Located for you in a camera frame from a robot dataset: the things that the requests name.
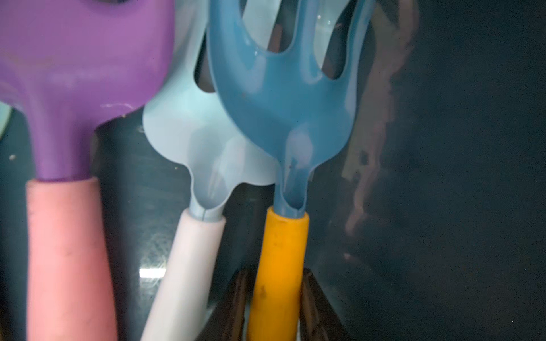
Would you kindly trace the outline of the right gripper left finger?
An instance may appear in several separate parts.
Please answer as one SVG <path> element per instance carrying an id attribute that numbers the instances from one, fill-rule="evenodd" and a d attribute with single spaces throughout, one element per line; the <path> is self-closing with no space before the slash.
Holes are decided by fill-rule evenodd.
<path id="1" fill-rule="evenodd" d="M 237 270 L 196 340 L 241 341 L 249 288 L 248 269 Z"/>

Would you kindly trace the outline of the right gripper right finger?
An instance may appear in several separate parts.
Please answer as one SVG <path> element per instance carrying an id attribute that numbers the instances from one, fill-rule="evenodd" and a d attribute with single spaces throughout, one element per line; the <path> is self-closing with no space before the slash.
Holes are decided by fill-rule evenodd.
<path id="1" fill-rule="evenodd" d="M 352 340 L 309 268 L 301 284 L 300 340 Z"/>

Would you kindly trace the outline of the teal rake yellow handle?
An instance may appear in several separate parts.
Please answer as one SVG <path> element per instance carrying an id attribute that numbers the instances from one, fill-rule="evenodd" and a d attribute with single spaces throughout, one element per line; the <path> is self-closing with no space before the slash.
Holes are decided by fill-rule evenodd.
<path id="1" fill-rule="evenodd" d="M 358 1 L 344 70 L 328 78 L 317 63 L 318 1 L 300 1 L 290 46 L 261 48 L 237 1 L 212 1 L 207 47 L 213 84 L 238 129 L 274 158 L 274 203 L 267 211 L 250 304 L 248 340 L 295 340 L 309 235 L 309 177 L 347 144 L 355 121 L 358 64 L 374 10 Z"/>

